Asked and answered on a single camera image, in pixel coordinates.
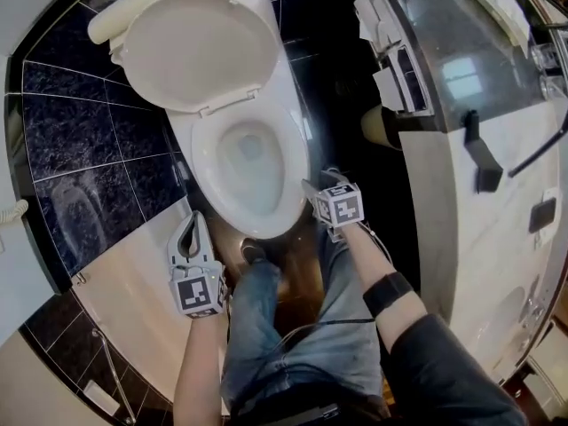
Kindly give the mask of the white toilet seat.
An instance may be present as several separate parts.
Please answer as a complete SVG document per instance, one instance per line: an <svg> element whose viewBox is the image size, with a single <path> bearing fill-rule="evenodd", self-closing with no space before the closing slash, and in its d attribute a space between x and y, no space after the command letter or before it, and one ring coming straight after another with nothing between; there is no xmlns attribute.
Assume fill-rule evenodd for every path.
<svg viewBox="0 0 568 426"><path fill-rule="evenodd" d="M260 100L216 111L193 125L191 157L206 199L239 232L270 240L302 215L310 160L299 110Z"/></svg>

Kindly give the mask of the person's shoe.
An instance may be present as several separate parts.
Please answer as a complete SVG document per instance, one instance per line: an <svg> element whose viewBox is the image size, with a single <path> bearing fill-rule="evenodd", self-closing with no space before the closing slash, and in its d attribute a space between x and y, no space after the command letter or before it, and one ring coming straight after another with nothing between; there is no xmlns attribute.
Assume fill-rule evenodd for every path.
<svg viewBox="0 0 568 426"><path fill-rule="evenodd" d="M328 166L320 172L319 184L324 189L349 183L350 180L335 166Z"/></svg>
<svg viewBox="0 0 568 426"><path fill-rule="evenodd" d="M256 240L245 238L241 243L241 255L247 264L266 259L266 254Z"/></svg>

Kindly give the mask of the black angular bracket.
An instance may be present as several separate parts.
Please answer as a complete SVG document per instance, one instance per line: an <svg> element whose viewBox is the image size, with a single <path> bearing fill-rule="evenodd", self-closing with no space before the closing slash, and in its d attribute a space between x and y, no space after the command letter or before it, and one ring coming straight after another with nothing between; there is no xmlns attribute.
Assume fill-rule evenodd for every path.
<svg viewBox="0 0 568 426"><path fill-rule="evenodd" d="M465 129L464 146L477 166L475 190L477 193L494 193L501 182L503 168L481 138L477 110L469 110L464 115L463 125Z"/></svg>

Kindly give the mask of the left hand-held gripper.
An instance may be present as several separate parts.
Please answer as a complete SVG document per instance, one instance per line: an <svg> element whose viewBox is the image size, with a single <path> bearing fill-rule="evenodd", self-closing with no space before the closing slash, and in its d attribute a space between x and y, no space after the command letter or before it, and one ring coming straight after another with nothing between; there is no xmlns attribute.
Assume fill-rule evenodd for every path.
<svg viewBox="0 0 568 426"><path fill-rule="evenodd" d="M207 221L200 211L186 217L167 244L170 290L181 314L205 318L223 313L227 286L225 267L215 260ZM189 264L197 256L203 264Z"/></svg>

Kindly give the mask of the chrome grab bar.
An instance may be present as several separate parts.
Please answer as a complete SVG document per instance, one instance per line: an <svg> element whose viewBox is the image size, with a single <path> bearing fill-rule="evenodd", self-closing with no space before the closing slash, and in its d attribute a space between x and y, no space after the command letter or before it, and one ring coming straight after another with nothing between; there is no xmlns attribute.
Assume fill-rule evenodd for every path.
<svg viewBox="0 0 568 426"><path fill-rule="evenodd" d="M111 352L110 352L110 345L108 343L107 337L102 331L98 330L95 327L91 330L91 334L94 337L99 338L100 341L102 342L102 347L103 347L104 353L106 355L106 361L109 365L111 375L114 379L115 387L118 390L121 401L123 402L123 404L124 404L124 406L127 410L127 413L128 413L128 417L125 420L125 423L128 426L134 426L136 424L136 417L135 417L134 412L131 408L129 400L127 399L126 393L125 393L125 391L122 387L122 384L121 384L121 380L120 380L118 373L116 371L116 368L115 368L115 365L114 365L114 362L113 362L113 359L112 359L112 355L111 355Z"/></svg>

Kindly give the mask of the person's right shoe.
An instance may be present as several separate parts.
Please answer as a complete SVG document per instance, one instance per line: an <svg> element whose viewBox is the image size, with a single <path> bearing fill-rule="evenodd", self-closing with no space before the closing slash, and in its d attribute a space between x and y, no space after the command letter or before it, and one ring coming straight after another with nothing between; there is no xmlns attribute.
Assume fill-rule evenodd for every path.
<svg viewBox="0 0 568 426"><path fill-rule="evenodd" d="M324 189L349 183L350 180L335 166L328 166L320 172L319 184Z"/></svg>

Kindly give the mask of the white soap dish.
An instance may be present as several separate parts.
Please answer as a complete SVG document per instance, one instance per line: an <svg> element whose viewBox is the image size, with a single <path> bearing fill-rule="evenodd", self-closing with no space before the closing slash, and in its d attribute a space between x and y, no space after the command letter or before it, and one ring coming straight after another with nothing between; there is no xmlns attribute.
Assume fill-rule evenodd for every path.
<svg viewBox="0 0 568 426"><path fill-rule="evenodd" d="M83 394L110 416L114 416L120 408L120 404L93 380L87 382L83 389Z"/></svg>

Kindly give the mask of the dark jacket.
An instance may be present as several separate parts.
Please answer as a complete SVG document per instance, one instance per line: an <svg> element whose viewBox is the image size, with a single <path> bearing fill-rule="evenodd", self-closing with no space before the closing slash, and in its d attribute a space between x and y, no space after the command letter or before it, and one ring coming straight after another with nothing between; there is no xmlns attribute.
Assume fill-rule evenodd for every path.
<svg viewBox="0 0 568 426"><path fill-rule="evenodd" d="M407 426L528 426L511 396L433 314L392 345L387 380Z"/></svg>

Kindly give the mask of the chrome sink faucet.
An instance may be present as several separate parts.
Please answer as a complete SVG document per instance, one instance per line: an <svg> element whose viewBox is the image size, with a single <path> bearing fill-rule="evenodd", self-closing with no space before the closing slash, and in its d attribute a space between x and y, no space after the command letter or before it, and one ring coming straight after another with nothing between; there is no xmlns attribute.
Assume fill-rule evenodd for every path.
<svg viewBox="0 0 568 426"><path fill-rule="evenodd" d="M529 290L529 295L526 298L525 305L523 306L523 309L521 311L520 320L524 325L526 325L531 320L539 320L544 311L544 307L538 301L537 296L537 287L539 286L539 282L540 276L537 275L532 282Z"/></svg>

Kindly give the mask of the person's left forearm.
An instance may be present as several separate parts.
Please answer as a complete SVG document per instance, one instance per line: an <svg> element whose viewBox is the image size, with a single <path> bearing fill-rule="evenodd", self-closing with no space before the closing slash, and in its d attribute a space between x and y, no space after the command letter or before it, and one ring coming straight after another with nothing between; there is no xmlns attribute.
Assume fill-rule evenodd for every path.
<svg viewBox="0 0 568 426"><path fill-rule="evenodd" d="M173 401L174 426L221 426L219 337L221 315L192 322Z"/></svg>

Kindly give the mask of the white ceramic toilet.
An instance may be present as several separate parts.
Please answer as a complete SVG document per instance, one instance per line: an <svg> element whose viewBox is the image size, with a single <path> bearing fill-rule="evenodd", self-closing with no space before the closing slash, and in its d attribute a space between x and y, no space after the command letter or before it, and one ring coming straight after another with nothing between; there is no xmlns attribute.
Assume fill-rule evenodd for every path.
<svg viewBox="0 0 568 426"><path fill-rule="evenodd" d="M240 102L233 103L232 105L240 104L243 102L258 102L260 100L264 101L271 100L289 109L297 109L302 113L301 106L299 103L299 97L296 91L295 82L292 77L291 69L288 63L287 54L283 46L283 43L280 39L280 35L276 25L275 14L272 8L271 1L270 0L236 0L236 1L246 5L248 8L256 12L267 23L267 25L271 28L272 32L276 37L279 50L278 50L278 61L276 63L276 67L274 68L272 76L265 84L265 86L260 89L260 91L256 94L254 98L242 100ZM122 45L128 29L129 27L126 29L124 34L122 34L120 37L115 39L112 43L112 50L111 50L112 61L115 64L119 65L121 68L122 68L122 55L121 55ZM217 111L226 109L228 107L229 106L220 108ZM160 108L165 111L168 117L168 121L173 130L175 140L177 141L177 144L183 156L185 157L189 165L189 168L193 174L193 177L197 183L197 180L194 175L194 169L191 157L192 128L194 124L200 122L203 118L215 113L216 111L210 114L188 114L188 113L180 113L172 111L169 109L164 109L162 107Z"/></svg>

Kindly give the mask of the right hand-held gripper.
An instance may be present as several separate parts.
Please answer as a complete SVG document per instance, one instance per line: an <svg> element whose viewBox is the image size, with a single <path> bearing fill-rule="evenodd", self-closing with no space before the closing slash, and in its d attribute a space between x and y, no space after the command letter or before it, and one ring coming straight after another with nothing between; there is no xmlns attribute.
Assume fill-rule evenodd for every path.
<svg viewBox="0 0 568 426"><path fill-rule="evenodd" d="M320 190L307 179L301 185L305 195L311 196L312 214L327 228L333 243L343 239L340 228L364 220L362 196L356 185L349 183Z"/></svg>

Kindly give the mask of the person's left shoe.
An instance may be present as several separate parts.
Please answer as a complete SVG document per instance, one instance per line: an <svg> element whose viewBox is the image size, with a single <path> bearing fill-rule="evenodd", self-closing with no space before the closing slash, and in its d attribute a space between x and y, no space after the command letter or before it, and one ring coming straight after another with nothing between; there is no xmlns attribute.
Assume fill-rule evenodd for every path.
<svg viewBox="0 0 568 426"><path fill-rule="evenodd" d="M256 240L245 238L241 243L241 255L247 264L266 259L266 254Z"/></svg>

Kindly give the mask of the black waist pack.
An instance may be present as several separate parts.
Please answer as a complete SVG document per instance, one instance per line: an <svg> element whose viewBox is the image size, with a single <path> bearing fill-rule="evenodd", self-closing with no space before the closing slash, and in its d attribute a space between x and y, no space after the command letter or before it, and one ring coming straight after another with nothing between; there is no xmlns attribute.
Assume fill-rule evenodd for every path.
<svg viewBox="0 0 568 426"><path fill-rule="evenodd" d="M233 415L226 426L375 426L390 418L379 398L346 391L288 390Z"/></svg>

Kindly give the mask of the person's right forearm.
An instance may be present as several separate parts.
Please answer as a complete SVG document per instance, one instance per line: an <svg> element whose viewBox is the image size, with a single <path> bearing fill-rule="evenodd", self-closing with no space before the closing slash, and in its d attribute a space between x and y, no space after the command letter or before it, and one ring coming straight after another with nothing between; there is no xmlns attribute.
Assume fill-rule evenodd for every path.
<svg viewBox="0 0 568 426"><path fill-rule="evenodd" d="M350 249L364 292L396 271L359 225L346 225L341 233ZM387 352L391 352L395 342L406 330L426 315L426 308L414 291L405 293L375 314L375 324Z"/></svg>

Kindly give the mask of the white sink basin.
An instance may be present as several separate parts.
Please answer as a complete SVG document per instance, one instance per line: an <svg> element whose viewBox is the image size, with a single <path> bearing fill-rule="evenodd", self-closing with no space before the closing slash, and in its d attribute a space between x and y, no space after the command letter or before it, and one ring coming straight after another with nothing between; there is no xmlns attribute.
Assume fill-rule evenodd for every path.
<svg viewBox="0 0 568 426"><path fill-rule="evenodd" d="M521 286L512 289L501 302L500 317L507 323L518 323L525 305L525 289Z"/></svg>

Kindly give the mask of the cream bathtub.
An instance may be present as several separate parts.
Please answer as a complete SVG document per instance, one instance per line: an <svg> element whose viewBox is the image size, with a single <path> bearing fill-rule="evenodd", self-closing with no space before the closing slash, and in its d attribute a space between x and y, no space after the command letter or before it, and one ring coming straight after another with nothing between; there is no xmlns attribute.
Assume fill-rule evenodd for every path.
<svg viewBox="0 0 568 426"><path fill-rule="evenodd" d="M192 321L170 291L167 243L189 217L181 199L82 269L74 292L120 355L173 400Z"/></svg>

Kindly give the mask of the blue jeans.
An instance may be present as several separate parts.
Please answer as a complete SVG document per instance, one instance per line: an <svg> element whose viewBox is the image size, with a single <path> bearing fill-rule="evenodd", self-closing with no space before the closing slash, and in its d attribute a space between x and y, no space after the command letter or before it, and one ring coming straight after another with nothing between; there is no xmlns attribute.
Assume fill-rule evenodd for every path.
<svg viewBox="0 0 568 426"><path fill-rule="evenodd" d="M274 326L280 268L255 262L237 283L221 378L221 397L231 411L299 384L314 384L317 392L329 386L364 397L383 394L378 333L351 252L323 228L317 237L325 297L316 327L291 350Z"/></svg>

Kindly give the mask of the black forearm band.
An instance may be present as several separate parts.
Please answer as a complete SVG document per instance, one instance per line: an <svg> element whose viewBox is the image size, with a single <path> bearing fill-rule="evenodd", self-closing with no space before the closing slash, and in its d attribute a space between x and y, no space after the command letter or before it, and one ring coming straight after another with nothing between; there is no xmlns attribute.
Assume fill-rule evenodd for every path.
<svg viewBox="0 0 568 426"><path fill-rule="evenodd" d="M410 292L414 292L414 289L404 275L400 272L393 272L368 288L363 295L363 300L375 319L383 310L391 307L402 296Z"/></svg>

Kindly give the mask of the black smartphone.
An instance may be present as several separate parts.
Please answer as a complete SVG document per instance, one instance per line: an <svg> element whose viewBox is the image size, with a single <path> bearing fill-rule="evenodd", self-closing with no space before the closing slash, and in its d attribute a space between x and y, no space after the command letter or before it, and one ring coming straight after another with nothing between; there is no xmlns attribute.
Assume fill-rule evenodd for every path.
<svg viewBox="0 0 568 426"><path fill-rule="evenodd" d="M552 197L532 207L529 233L537 233L554 222L556 215L556 198Z"/></svg>

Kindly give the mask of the clear drinking glass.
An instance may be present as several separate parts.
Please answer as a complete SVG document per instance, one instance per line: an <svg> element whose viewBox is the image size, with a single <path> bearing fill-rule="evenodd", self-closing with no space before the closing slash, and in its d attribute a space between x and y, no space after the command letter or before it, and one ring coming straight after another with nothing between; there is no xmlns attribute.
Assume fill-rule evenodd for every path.
<svg viewBox="0 0 568 426"><path fill-rule="evenodd" d="M568 99L568 86L566 85L566 81L562 75L541 75L539 83L540 91L544 99Z"/></svg>
<svg viewBox="0 0 568 426"><path fill-rule="evenodd" d="M556 47L553 43L535 44L531 48L532 59L540 71L558 67Z"/></svg>

